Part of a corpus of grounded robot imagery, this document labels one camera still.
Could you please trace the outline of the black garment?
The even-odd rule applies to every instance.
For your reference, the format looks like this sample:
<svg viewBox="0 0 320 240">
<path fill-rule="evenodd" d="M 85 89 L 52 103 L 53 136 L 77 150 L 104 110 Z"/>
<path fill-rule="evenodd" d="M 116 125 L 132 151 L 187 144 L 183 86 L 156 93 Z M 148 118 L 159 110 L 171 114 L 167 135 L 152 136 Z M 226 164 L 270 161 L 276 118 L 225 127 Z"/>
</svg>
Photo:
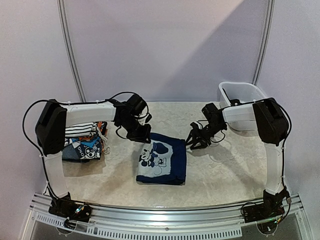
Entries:
<svg viewBox="0 0 320 240">
<path fill-rule="evenodd" d="M 223 90 L 226 98 L 227 98 L 228 101 L 230 102 L 230 105 L 231 105 L 231 106 L 237 106 L 237 105 L 240 105 L 240 104 L 241 104 L 241 102 L 240 102 L 239 99 L 237 99 L 237 98 L 235 98 L 235 99 L 230 99 L 229 96 L 227 95 L 227 92 L 225 91 L 225 89 L 223 88 L 222 90 Z"/>
</svg>

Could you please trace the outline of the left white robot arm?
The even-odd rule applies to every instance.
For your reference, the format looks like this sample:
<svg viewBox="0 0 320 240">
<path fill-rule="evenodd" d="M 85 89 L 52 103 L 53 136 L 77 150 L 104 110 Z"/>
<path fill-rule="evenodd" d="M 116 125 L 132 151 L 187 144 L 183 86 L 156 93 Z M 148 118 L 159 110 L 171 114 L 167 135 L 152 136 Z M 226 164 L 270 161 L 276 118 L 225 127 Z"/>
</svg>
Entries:
<svg viewBox="0 0 320 240">
<path fill-rule="evenodd" d="M 138 143 L 150 143 L 151 126 L 140 123 L 145 120 L 142 112 L 148 110 L 146 101 L 131 93 L 128 100 L 120 102 L 109 98 L 95 102 L 58 102 L 46 100 L 46 104 L 35 126 L 37 144 L 44 163 L 44 172 L 55 209 L 63 216 L 74 213 L 74 205 L 64 197 L 68 195 L 64 179 L 62 153 L 65 146 L 66 128 L 91 122 L 112 122 L 126 130 L 126 139 Z"/>
</svg>

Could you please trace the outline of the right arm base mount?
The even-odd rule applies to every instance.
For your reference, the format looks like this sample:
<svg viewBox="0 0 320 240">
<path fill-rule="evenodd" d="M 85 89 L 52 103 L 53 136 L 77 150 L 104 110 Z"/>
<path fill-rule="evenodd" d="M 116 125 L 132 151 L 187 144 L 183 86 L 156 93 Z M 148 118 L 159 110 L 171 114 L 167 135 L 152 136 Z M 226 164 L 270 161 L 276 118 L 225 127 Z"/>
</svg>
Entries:
<svg viewBox="0 0 320 240">
<path fill-rule="evenodd" d="M 275 234 L 278 225 L 289 215 L 291 203 L 291 195 L 286 188 L 275 195 L 264 191 L 262 203 L 246 202 L 240 213 L 245 223 L 255 222 L 258 231 L 269 236 Z"/>
</svg>

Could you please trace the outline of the aluminium front rail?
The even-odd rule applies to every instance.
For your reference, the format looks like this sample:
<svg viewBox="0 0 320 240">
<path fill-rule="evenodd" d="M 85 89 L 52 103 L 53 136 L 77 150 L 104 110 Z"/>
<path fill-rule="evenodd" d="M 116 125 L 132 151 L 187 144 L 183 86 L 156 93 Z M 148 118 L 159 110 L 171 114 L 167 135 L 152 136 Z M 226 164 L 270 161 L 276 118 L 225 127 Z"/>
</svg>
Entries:
<svg viewBox="0 0 320 240">
<path fill-rule="evenodd" d="M 51 199 L 36 193 L 29 206 L 23 240 L 312 240 L 314 238 L 300 197 L 285 204 L 287 217 L 246 222 L 245 207 L 254 199 L 196 208 L 121 208 L 92 206 L 89 222 L 64 227 L 65 219 L 49 213 Z"/>
</svg>

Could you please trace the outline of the white plastic basket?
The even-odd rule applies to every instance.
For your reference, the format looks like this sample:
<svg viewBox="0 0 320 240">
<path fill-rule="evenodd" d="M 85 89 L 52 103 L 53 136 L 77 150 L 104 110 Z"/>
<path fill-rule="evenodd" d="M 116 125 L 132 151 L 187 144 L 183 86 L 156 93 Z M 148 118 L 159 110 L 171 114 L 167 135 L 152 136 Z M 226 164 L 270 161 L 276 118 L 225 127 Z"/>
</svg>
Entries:
<svg viewBox="0 0 320 240">
<path fill-rule="evenodd" d="M 225 89 L 230 99 L 239 99 L 241 104 L 258 101 L 267 98 L 267 96 L 255 85 L 247 82 L 229 82 L 223 81 L 218 85 L 220 91 L 220 107 L 231 106 L 223 89 Z M 256 131 L 257 124 L 255 120 L 236 121 L 228 124 L 233 130 L 236 131 Z"/>
</svg>

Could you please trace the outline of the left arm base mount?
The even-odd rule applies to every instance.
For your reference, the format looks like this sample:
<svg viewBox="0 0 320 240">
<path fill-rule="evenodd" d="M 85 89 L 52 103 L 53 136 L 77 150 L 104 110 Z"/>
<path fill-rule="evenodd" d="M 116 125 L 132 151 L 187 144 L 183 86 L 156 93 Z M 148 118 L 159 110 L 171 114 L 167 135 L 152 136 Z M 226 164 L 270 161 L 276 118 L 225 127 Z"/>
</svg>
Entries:
<svg viewBox="0 0 320 240">
<path fill-rule="evenodd" d="M 68 193 L 66 196 L 58 198 L 50 194 L 51 204 L 48 212 L 52 215 L 65 218 L 63 227 L 75 230 L 77 222 L 88 223 L 92 215 L 92 207 L 86 203 L 77 203 L 71 200 Z"/>
</svg>

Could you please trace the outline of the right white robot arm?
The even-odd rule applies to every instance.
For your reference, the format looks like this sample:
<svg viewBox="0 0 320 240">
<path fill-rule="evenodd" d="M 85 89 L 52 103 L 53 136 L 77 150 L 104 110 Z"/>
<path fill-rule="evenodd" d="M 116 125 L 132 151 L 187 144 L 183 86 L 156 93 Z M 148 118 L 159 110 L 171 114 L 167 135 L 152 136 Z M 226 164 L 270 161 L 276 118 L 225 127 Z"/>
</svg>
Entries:
<svg viewBox="0 0 320 240">
<path fill-rule="evenodd" d="M 254 121 L 266 152 L 267 177 L 264 196 L 284 195 L 285 144 L 292 124 L 283 107 L 270 97 L 220 109 L 214 103 L 208 103 L 201 111 L 207 125 L 192 122 L 186 145 L 191 150 L 207 148 L 213 143 L 213 137 L 217 133 L 227 130 L 228 124 Z"/>
</svg>

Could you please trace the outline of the right wall aluminium profile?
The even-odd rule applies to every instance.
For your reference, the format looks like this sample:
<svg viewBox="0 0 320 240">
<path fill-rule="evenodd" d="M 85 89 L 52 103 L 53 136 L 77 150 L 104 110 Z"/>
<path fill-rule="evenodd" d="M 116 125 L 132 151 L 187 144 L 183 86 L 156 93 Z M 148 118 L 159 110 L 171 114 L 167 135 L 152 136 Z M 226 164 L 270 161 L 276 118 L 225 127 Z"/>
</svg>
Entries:
<svg viewBox="0 0 320 240">
<path fill-rule="evenodd" d="M 252 84 L 257 85 L 260 74 L 263 68 L 263 62 L 267 51 L 269 36 L 271 32 L 271 26 L 273 21 L 273 13 L 274 13 L 274 7 L 275 7 L 275 1 L 274 0 L 268 0 L 267 1 L 267 8 L 265 12 L 265 18 L 264 18 L 264 24 L 262 29 L 262 35 L 261 35 L 261 42 L 258 52 L 258 59 L 256 62 L 254 75 L 252 79 Z"/>
</svg>

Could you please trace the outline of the left wall aluminium profile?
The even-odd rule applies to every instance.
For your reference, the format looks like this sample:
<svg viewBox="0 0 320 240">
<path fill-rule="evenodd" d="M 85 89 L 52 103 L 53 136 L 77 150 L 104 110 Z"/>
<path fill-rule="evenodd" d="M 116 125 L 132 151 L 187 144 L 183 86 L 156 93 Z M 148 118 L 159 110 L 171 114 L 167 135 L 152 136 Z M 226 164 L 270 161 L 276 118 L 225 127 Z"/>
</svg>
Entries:
<svg viewBox="0 0 320 240">
<path fill-rule="evenodd" d="M 65 1 L 64 0 L 57 0 L 57 8 L 58 8 L 59 19 L 60 19 L 60 24 L 61 24 L 62 37 L 64 40 L 66 54 L 67 54 L 67 58 L 69 61 L 70 70 L 71 70 L 71 74 L 72 74 L 73 81 L 75 84 L 75 88 L 76 88 L 76 91 L 77 91 L 77 94 L 79 96 L 80 101 L 82 103 L 85 103 L 87 101 L 87 99 L 85 96 L 84 87 L 83 87 L 80 73 L 78 70 L 78 66 L 76 63 L 76 57 L 75 57 L 73 44 L 72 44 L 72 40 L 71 40 L 71 35 L 70 35 L 70 30 L 69 30 Z"/>
</svg>

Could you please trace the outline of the wall aluminium profile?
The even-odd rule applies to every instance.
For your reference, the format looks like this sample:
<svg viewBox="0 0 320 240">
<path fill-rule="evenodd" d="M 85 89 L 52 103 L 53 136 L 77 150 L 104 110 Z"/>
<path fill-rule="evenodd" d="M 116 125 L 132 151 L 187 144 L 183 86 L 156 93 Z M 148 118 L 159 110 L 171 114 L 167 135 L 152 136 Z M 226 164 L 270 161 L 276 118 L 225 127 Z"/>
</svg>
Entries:
<svg viewBox="0 0 320 240">
<path fill-rule="evenodd" d="M 85 96 L 84 87 L 83 87 L 80 73 L 78 70 L 78 66 L 76 63 L 76 57 L 75 57 L 73 44 L 72 44 L 72 40 L 71 40 L 71 35 L 70 35 L 70 30 L 69 30 L 65 1 L 64 0 L 57 0 L 57 8 L 58 8 L 59 19 L 60 19 L 60 24 L 61 24 L 62 37 L 64 40 L 66 54 L 67 54 L 67 58 L 69 61 L 70 70 L 71 70 L 71 74 L 72 74 L 73 81 L 75 84 L 75 88 L 76 88 L 76 91 L 77 91 L 77 94 L 79 96 L 80 101 L 82 103 L 85 103 L 87 101 L 87 99 Z"/>
<path fill-rule="evenodd" d="M 264 18 L 264 24 L 262 29 L 262 35 L 261 35 L 261 42 L 258 52 L 258 59 L 256 62 L 254 75 L 252 79 L 252 84 L 257 85 L 260 74 L 263 68 L 263 62 L 267 51 L 269 36 L 271 32 L 271 26 L 273 21 L 273 13 L 274 13 L 274 7 L 275 7 L 275 1 L 274 0 L 268 0 L 267 1 L 267 8 L 265 12 L 265 18 Z"/>
</svg>

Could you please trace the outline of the navy blue t-shirt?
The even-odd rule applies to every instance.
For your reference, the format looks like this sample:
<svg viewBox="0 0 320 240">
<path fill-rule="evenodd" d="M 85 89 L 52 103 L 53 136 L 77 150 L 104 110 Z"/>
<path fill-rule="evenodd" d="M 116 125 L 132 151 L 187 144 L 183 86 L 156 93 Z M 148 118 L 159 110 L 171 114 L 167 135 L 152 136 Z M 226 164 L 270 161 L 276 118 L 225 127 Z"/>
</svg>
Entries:
<svg viewBox="0 0 320 240">
<path fill-rule="evenodd" d="M 139 184 L 185 184 L 187 152 L 184 139 L 163 134 L 150 134 L 150 143 L 143 145 L 138 158 L 136 182 Z"/>
</svg>

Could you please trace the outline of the striped folded shirt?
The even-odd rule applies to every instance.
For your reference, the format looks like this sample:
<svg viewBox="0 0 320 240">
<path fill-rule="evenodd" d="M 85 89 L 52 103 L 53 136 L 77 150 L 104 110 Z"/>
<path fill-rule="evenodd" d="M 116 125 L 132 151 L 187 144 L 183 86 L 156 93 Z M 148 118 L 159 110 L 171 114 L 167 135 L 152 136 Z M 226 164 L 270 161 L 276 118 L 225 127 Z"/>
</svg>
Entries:
<svg viewBox="0 0 320 240">
<path fill-rule="evenodd" d="M 65 129 L 66 138 L 91 137 L 96 134 L 98 124 L 96 122 L 87 122 L 75 124 Z"/>
</svg>

